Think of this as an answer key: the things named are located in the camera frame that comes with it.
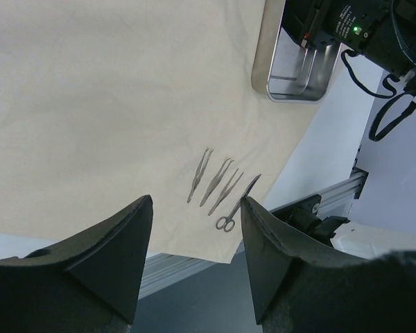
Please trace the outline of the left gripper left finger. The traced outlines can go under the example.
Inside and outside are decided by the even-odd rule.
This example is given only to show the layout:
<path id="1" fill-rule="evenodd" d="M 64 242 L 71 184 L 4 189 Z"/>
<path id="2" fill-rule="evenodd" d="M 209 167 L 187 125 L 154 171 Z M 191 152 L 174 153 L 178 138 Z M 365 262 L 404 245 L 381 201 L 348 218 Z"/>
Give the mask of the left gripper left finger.
<path id="1" fill-rule="evenodd" d="M 0 332 L 129 332 L 152 223 L 145 195 L 63 241 L 0 259 Z"/>

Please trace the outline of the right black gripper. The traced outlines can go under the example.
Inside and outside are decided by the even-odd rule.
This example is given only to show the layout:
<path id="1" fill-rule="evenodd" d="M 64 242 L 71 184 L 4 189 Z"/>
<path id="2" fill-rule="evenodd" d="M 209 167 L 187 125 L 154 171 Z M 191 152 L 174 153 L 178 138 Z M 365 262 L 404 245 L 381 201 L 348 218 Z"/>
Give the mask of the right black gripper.
<path id="1" fill-rule="evenodd" d="M 284 30 L 302 48 L 336 42 L 390 73 L 416 68 L 416 1 L 287 1 Z"/>

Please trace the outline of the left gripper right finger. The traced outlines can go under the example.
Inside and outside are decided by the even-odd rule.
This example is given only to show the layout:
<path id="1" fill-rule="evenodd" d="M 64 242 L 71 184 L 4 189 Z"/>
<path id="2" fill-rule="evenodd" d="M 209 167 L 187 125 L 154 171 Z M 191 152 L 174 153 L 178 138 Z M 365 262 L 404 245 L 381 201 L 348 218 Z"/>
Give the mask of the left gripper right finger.
<path id="1" fill-rule="evenodd" d="M 277 249 L 257 232 L 251 200 L 241 200 L 241 229 L 264 332 L 416 332 L 416 250 L 365 259 L 287 224 Z"/>

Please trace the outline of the steel surgical scissors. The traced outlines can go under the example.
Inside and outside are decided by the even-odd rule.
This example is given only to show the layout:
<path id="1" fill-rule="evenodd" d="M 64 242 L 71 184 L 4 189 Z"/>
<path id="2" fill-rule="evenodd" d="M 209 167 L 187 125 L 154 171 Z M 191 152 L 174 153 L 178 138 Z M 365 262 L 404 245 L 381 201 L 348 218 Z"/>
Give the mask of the steel surgical scissors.
<path id="1" fill-rule="evenodd" d="M 235 217 L 236 213 L 238 212 L 238 210 L 241 206 L 241 199 L 246 197 L 252 191 L 253 187 L 256 185 L 256 183 L 260 179 L 260 177 L 261 177 L 261 174 L 255 176 L 254 179 L 247 186 L 247 188 L 245 189 L 245 191 L 243 192 L 241 197 L 238 199 L 236 204 L 234 205 L 232 211 L 228 215 L 221 216 L 217 220 L 217 222 L 215 224 L 215 227 L 216 227 L 217 230 L 223 230 L 224 232 L 231 232 L 234 229 L 234 227 L 236 225 L 236 221 L 234 220 L 234 217 Z"/>

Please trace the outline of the steel instrument tray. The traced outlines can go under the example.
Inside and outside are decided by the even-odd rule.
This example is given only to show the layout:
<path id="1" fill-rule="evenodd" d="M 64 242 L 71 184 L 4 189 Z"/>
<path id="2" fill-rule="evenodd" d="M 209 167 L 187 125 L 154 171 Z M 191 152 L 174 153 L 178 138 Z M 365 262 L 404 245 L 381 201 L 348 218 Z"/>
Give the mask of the steel instrument tray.
<path id="1" fill-rule="evenodd" d="M 266 1 L 251 73 L 258 94 L 274 102 L 317 102 L 327 93 L 341 45 L 309 49 L 292 41 L 282 26 L 285 1 Z"/>

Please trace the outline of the steel tweezers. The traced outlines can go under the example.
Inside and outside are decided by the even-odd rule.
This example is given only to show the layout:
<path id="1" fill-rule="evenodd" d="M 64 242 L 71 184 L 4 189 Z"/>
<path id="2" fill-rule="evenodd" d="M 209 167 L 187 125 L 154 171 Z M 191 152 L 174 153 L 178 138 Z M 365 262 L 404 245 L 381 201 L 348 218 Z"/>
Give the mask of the steel tweezers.
<path id="1" fill-rule="evenodd" d="M 207 190 L 204 196 L 202 197 L 202 200 L 200 201 L 199 207 L 202 207 L 207 202 L 207 199 L 211 196 L 212 192 L 217 188 L 217 186 L 223 179 L 223 176 L 225 175 L 226 171 L 228 170 L 231 163 L 233 163 L 233 161 L 234 159 L 230 157 L 225 159 L 225 161 L 223 162 L 222 166 L 220 167 L 216 175 L 211 179 L 207 187 Z"/>
<path id="2" fill-rule="evenodd" d="M 217 201 L 214 203 L 214 205 L 212 206 L 212 208 L 209 210 L 208 215 L 207 216 L 211 216 L 216 208 L 228 197 L 228 195 L 230 194 L 230 192 L 235 188 L 236 184 L 239 182 L 239 180 L 243 177 L 244 172 L 242 172 L 238 178 L 235 178 L 236 174 L 238 173 L 239 169 L 236 169 L 235 172 L 233 173 L 233 175 L 231 176 L 231 178 L 228 180 L 228 182 L 226 183 L 226 185 L 223 187 L 223 189 L 221 190 L 219 197 L 217 199 Z"/>
<path id="3" fill-rule="evenodd" d="M 204 153 L 203 153 L 203 155 L 202 155 L 202 157 L 201 157 L 201 159 L 198 163 L 198 166 L 196 168 L 196 172 L 195 172 L 195 175 L 194 175 L 192 183 L 191 183 L 191 189 L 190 189 L 190 192 L 189 192 L 189 195 L 188 195 L 188 198 L 187 198 L 187 203 L 191 202 L 191 200 L 193 198 L 193 195 L 194 195 L 194 192 L 197 189 L 198 185 L 200 184 L 200 181 L 201 181 L 201 179 L 202 179 L 202 177 L 205 173 L 205 169 L 207 168 L 209 159 L 210 159 L 211 154 L 213 152 L 214 152 L 214 150 L 209 148 L 209 147 L 205 149 L 205 151 L 204 151 Z"/>

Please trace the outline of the beige wrapping cloth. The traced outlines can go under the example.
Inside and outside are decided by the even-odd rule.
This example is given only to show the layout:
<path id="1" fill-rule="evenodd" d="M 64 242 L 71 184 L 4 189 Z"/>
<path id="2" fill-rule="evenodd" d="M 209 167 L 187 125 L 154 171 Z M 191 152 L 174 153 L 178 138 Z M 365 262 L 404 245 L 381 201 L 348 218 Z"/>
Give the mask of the beige wrapping cloth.
<path id="1" fill-rule="evenodd" d="M 0 233 L 64 239 L 149 195 L 150 251 L 230 262 L 241 229 L 216 220 L 259 174 L 266 197 L 319 109 L 252 89 L 263 6 L 0 1 Z"/>

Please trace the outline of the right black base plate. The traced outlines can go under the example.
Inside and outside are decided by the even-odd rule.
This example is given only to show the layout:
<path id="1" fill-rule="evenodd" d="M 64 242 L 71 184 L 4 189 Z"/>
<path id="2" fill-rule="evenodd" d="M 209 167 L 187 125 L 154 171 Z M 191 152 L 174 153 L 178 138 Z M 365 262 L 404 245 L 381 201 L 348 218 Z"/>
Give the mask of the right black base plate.
<path id="1" fill-rule="evenodd" d="M 322 201 L 322 197 L 319 194 L 314 194 L 302 198 L 295 202 L 289 203 L 282 207 L 275 208 L 270 213 L 278 218 L 280 221 L 289 223 L 297 212 L 307 213 L 308 215 L 316 216 Z"/>

